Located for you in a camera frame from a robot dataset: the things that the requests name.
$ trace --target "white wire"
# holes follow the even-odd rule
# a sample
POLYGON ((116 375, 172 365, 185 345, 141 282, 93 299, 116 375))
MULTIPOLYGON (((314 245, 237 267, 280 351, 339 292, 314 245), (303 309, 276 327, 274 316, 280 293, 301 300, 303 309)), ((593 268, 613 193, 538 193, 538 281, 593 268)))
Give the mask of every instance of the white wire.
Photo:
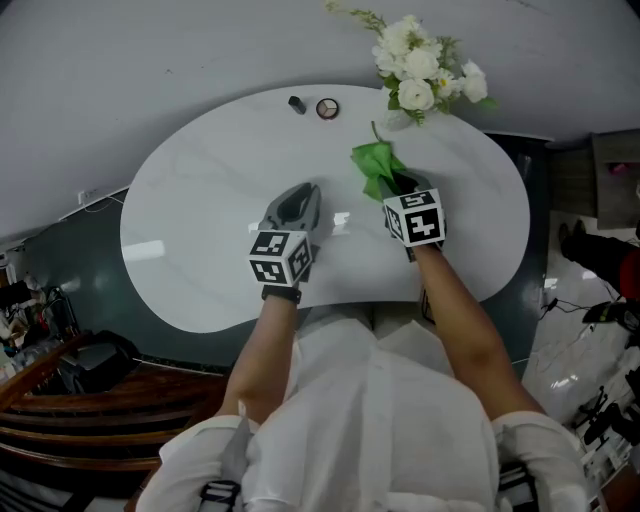
MULTIPOLYGON (((116 199, 115 197, 107 196, 104 199, 111 199, 112 201, 115 201, 117 203, 124 205, 123 201, 120 201, 120 199, 116 199)), ((103 206, 99 210, 88 210, 87 207, 85 206, 83 210, 87 213, 98 213, 98 212, 101 212, 102 210, 106 210, 107 208, 109 208, 110 205, 111 205, 111 202, 108 202, 105 206, 103 206)))

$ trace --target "white flower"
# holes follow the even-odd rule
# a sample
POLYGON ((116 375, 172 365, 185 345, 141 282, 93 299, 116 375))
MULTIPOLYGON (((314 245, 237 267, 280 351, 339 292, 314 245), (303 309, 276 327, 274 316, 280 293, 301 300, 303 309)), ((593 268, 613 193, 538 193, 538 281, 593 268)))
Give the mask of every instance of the white flower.
POLYGON ((378 44, 394 57, 404 57, 413 48, 423 46, 429 40, 427 31, 418 18, 405 16, 401 21, 387 25, 378 38, 378 44))
POLYGON ((462 72, 465 74, 461 78, 462 91, 469 98, 471 103, 478 103, 481 99, 487 97, 487 80, 484 72, 472 61, 468 61, 462 66, 462 72))
POLYGON ((420 49, 425 52, 433 53, 436 59, 439 59, 440 55, 442 55, 442 45, 437 39, 427 39, 420 49))
POLYGON ((378 66, 381 76, 387 77, 393 73, 398 80, 402 80, 401 77, 404 75, 403 58, 394 57, 387 50, 379 46, 374 46, 371 53, 373 53, 376 58, 376 66, 378 66))
POLYGON ((456 80, 453 73, 446 69, 440 69, 435 76, 435 82, 438 84, 438 98, 448 98, 449 96, 460 93, 462 84, 456 80))
POLYGON ((484 72, 472 60, 468 60, 466 64, 462 65, 462 72, 464 73, 465 76, 472 76, 472 75, 485 76, 484 72))
POLYGON ((415 48, 407 55, 404 70, 412 78, 433 78, 438 72, 438 59, 433 53, 415 48))
POLYGON ((429 110, 433 107, 435 98, 427 82, 410 78, 400 82, 398 101, 406 110, 429 110))

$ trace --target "black wristband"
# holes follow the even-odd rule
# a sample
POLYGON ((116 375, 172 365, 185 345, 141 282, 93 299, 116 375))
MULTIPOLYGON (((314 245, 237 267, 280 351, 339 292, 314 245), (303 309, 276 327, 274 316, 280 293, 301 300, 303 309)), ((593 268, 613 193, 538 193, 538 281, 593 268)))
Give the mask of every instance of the black wristband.
POLYGON ((273 286, 267 284, 262 288, 262 300, 266 300, 269 295, 289 300, 294 304, 300 304, 302 292, 290 286, 273 286))

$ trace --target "small round container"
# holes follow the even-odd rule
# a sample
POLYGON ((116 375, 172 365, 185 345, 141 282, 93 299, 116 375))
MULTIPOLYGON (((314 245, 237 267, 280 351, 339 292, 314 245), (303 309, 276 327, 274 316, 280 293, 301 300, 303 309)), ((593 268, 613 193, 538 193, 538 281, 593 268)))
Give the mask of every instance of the small round container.
POLYGON ((331 121, 332 119, 335 119, 336 117, 338 117, 339 112, 340 105, 338 105, 338 102, 336 100, 331 98, 320 100, 316 105, 316 114, 318 114, 318 116, 325 121, 331 121))

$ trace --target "green cloth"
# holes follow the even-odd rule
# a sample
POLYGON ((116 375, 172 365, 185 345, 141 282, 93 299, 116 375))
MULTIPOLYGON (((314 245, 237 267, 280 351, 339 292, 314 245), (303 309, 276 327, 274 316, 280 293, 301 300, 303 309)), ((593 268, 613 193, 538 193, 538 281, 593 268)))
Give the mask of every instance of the green cloth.
POLYGON ((393 156, 391 144, 388 142, 374 142, 372 144, 364 144, 353 148, 351 151, 351 160, 355 162, 358 169, 367 178, 363 192, 382 202, 382 192, 380 190, 380 179, 386 179, 389 188, 395 193, 400 194, 400 189, 395 184, 393 173, 391 171, 404 171, 404 164, 393 156))

